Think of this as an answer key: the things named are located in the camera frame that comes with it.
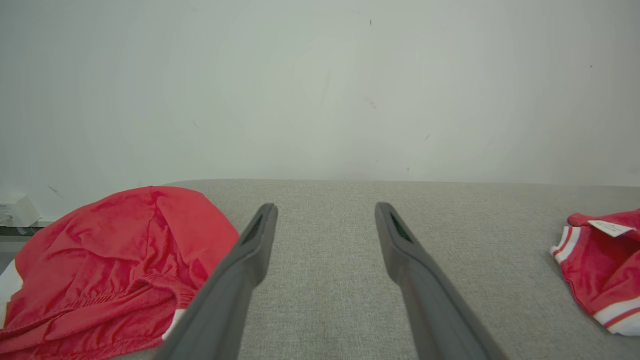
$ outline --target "gray table surface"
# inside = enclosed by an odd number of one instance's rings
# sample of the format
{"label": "gray table surface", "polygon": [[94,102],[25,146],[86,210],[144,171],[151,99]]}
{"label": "gray table surface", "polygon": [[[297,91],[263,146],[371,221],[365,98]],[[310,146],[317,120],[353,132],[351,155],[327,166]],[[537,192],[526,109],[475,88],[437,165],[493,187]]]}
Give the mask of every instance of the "gray table surface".
{"label": "gray table surface", "polygon": [[[638,359],[573,300],[549,254],[574,212],[640,207],[640,188],[535,184],[201,180],[242,231],[279,210],[271,264],[254,291],[240,359],[415,359],[387,277],[374,206],[390,202],[512,359]],[[148,359],[155,350],[122,359]]]}

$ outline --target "gray fabric surface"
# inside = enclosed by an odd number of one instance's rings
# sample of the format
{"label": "gray fabric surface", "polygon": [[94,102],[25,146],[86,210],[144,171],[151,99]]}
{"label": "gray fabric surface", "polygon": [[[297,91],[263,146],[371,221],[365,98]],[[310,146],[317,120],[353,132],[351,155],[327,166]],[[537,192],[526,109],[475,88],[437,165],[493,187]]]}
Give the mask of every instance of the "gray fabric surface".
{"label": "gray fabric surface", "polygon": [[[387,277],[374,206],[390,202],[511,359],[638,359],[573,300],[549,248],[574,212],[640,207],[640,188],[533,184],[201,180],[242,231],[280,212],[240,359],[415,359],[399,288]],[[148,359],[153,351],[122,359]]]}

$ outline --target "white wall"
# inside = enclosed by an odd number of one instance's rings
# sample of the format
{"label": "white wall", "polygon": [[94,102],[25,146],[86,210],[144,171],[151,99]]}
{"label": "white wall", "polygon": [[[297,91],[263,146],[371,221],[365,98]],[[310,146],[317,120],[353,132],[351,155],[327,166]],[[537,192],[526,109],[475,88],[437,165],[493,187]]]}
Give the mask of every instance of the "white wall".
{"label": "white wall", "polygon": [[3,1],[0,190],[59,217],[201,178],[640,186],[638,19],[637,0]]}

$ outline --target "red garment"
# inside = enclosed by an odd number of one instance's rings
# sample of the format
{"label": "red garment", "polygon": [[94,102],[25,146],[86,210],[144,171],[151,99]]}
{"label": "red garment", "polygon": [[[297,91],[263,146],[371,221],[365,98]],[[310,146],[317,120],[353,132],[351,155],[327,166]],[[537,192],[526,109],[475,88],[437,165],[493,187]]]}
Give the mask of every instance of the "red garment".
{"label": "red garment", "polygon": [[[588,220],[633,230],[612,237]],[[611,333],[640,336],[640,209],[604,217],[576,213],[551,253],[582,309]]]}
{"label": "red garment", "polygon": [[73,211],[15,258],[24,284],[6,308],[0,358],[108,359],[160,345],[237,238],[183,188],[128,190]]}

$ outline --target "white clothing label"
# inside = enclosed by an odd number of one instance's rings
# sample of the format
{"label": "white clothing label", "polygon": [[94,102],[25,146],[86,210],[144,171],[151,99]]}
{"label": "white clothing label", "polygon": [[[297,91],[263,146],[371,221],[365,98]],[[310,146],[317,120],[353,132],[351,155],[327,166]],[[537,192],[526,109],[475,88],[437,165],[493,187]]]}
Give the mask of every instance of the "white clothing label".
{"label": "white clothing label", "polygon": [[614,224],[612,222],[606,222],[602,220],[589,220],[587,221],[589,224],[593,225],[593,227],[601,230],[608,235],[613,236],[614,238],[618,235],[622,235],[629,230],[633,230],[633,227],[623,226]]}

